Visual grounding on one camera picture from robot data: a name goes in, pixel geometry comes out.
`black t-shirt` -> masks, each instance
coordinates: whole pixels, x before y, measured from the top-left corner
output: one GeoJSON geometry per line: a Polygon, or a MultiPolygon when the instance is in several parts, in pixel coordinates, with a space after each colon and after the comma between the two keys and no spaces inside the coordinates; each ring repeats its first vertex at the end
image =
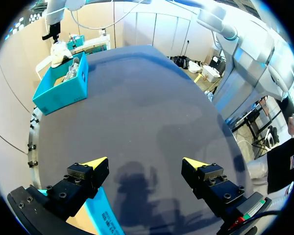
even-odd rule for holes
{"type": "MultiPolygon", "coordinates": [[[[285,99],[279,104],[286,122],[294,106],[285,99]]],[[[276,192],[294,181],[294,138],[267,153],[268,193],[276,192]]]]}

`dark gray table surface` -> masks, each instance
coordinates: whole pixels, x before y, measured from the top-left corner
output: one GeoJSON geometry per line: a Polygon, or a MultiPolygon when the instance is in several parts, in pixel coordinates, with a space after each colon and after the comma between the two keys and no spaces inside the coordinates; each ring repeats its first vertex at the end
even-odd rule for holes
{"type": "Polygon", "coordinates": [[[87,56],[88,98],[43,116],[42,186],[66,167],[107,156],[104,190],[126,234],[215,234],[221,219],[196,200],[182,158],[216,162],[228,178],[251,180],[235,139],[200,88],[152,46],[87,56]]]}

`white container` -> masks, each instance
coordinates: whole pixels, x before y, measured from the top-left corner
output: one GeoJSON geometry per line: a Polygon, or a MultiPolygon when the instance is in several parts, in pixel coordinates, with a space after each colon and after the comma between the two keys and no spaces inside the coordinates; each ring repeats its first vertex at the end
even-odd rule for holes
{"type": "Polygon", "coordinates": [[[214,68],[208,66],[208,65],[204,65],[203,66],[203,70],[201,72],[201,74],[205,77],[207,77],[207,80],[209,82],[215,82],[217,81],[217,79],[220,77],[220,74],[217,70],[215,70],[214,68]]]}

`blue cardboard box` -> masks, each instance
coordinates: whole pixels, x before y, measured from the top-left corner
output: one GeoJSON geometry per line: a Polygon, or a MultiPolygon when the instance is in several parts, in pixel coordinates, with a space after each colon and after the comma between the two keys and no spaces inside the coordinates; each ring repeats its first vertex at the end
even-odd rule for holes
{"type": "Polygon", "coordinates": [[[75,77],[54,86],[58,78],[67,74],[73,62],[71,59],[56,68],[50,67],[41,80],[32,100],[44,115],[87,98],[88,63],[85,52],[75,54],[74,57],[79,58],[75,77]]]}

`black bag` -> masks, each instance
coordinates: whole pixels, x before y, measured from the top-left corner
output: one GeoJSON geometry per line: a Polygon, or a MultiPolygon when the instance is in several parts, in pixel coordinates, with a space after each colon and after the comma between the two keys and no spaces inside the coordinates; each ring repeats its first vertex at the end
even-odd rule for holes
{"type": "Polygon", "coordinates": [[[186,56],[175,56],[175,57],[173,57],[173,62],[177,66],[179,66],[179,67],[181,67],[181,68],[183,68],[185,70],[189,66],[189,61],[190,61],[190,59],[188,57],[186,57],[186,56]]]}

